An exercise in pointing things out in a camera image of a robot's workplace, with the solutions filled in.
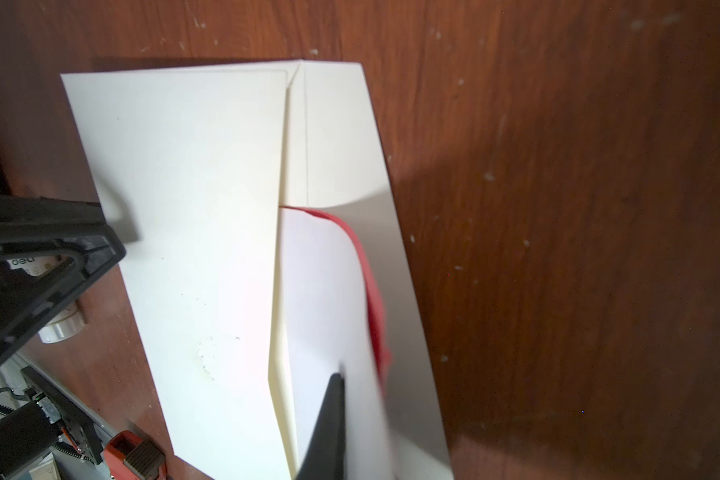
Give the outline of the pink white letter card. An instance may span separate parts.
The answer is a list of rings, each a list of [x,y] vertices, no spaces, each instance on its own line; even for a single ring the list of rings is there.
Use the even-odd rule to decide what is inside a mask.
[[[304,465],[332,375],[344,382],[346,479],[392,479],[384,405],[384,320],[367,258],[345,222],[318,211],[279,212],[278,313],[290,368],[296,458]]]

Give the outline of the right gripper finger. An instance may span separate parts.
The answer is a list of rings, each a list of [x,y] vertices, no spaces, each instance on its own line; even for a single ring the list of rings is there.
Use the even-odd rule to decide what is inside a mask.
[[[297,480],[346,478],[345,382],[340,373],[328,381],[312,438]]]

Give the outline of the red pipe wrench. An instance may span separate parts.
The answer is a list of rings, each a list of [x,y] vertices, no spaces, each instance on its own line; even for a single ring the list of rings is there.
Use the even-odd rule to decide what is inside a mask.
[[[114,480],[167,480],[166,456],[151,440],[125,430],[105,446],[102,458]]]

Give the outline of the white glue stick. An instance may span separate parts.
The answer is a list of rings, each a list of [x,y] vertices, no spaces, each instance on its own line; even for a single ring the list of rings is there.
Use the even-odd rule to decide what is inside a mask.
[[[55,255],[19,257],[8,259],[6,263],[12,271],[23,271],[26,277],[35,279],[55,269],[61,261],[62,257]],[[44,344],[59,343],[77,335],[85,326],[85,318],[78,303],[72,301],[39,330],[38,336]]]

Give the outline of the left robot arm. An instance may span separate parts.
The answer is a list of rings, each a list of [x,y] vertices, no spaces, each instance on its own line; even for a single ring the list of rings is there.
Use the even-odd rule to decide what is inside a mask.
[[[97,203],[0,194],[0,367],[125,256]],[[21,372],[21,406],[0,419],[0,479],[42,458],[64,434],[102,461],[94,422],[37,370]]]

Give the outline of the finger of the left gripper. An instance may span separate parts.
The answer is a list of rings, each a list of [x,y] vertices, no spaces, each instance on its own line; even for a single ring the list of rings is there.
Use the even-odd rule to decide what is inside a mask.
[[[96,203],[0,195],[0,366],[125,254]]]

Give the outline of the cream envelope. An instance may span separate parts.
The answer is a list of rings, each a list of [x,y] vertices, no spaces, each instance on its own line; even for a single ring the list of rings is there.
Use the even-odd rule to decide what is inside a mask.
[[[174,454],[292,479],[279,212],[345,222],[381,296],[394,478],[449,479],[442,416],[364,69],[314,60],[62,78]]]

